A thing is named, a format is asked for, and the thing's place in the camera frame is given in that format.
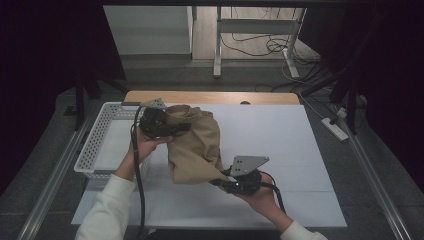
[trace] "white table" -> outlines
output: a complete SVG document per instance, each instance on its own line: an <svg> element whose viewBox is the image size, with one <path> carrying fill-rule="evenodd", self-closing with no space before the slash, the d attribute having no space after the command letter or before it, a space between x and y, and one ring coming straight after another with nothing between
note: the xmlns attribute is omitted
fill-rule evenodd
<svg viewBox="0 0 424 240"><path fill-rule="evenodd" d="M214 113L221 129L225 168L235 155L268 156L270 161L260 169L275 178L289 216L306 227L346 226L303 106L190 105ZM120 148L128 147L128 141L120 142L125 142ZM165 145L154 152L150 164L144 181L147 228L274 228L242 200L208 183L173 184ZM81 223L104 184L104 181L89 182L73 224ZM138 201L138 193L134 193L130 224L139 223Z"/></svg>

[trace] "wooden floor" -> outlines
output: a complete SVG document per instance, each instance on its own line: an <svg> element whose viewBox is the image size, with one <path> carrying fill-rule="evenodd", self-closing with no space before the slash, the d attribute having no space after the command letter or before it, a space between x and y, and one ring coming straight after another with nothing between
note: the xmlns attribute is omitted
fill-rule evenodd
<svg viewBox="0 0 424 240"><path fill-rule="evenodd" d="M223 18L253 18L253 19L292 19L294 9L290 8L248 8L248 7L223 7ZM213 59L216 41L216 7L197 7L197 19L193 25L193 60ZM266 47L270 40L269 36L255 38L247 41L234 39L246 39L258 35L253 34L222 34L224 43L232 48L260 55L269 50ZM288 36L272 36L272 39L287 39ZM285 45L285 40L275 40L278 44ZM308 46L297 40L295 44L297 53L304 58L316 58L317 54ZM284 59L282 52L271 53L266 56L249 56L248 54L229 49L221 41L222 59Z"/></svg>

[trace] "power strip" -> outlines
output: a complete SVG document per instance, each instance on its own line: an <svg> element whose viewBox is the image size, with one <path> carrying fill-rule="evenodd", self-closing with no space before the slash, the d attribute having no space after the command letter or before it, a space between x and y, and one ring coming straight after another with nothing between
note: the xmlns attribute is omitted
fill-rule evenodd
<svg viewBox="0 0 424 240"><path fill-rule="evenodd" d="M339 139L341 142L346 141L349 136L346 135L346 133L344 133L343 130L341 130L336 124L330 124L330 121L331 120L329 118L324 118L321 120L322 124L324 124L324 126L330 130L330 132L332 132L337 139Z"/></svg>

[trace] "crumpled fabric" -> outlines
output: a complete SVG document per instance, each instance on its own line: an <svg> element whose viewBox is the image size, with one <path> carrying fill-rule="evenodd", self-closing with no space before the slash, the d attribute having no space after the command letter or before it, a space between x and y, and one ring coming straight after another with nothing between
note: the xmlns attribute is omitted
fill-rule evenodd
<svg viewBox="0 0 424 240"><path fill-rule="evenodd" d="M167 144L168 167L174 183L199 184L214 179L228 180L220 154L220 130L211 112L175 105L166 109L166 123L191 123L190 130Z"/></svg>

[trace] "white sleeve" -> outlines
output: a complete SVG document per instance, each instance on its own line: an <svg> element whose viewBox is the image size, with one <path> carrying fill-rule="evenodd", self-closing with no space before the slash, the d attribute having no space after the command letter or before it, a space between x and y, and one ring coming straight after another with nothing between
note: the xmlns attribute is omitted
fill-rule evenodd
<svg viewBox="0 0 424 240"><path fill-rule="evenodd" d="M320 233L312 233L296 221L281 234L280 238L281 240L327 240Z"/></svg>
<svg viewBox="0 0 424 240"><path fill-rule="evenodd" d="M103 191L96 195L75 239L123 239L134 188L134 182L111 175Z"/></svg>

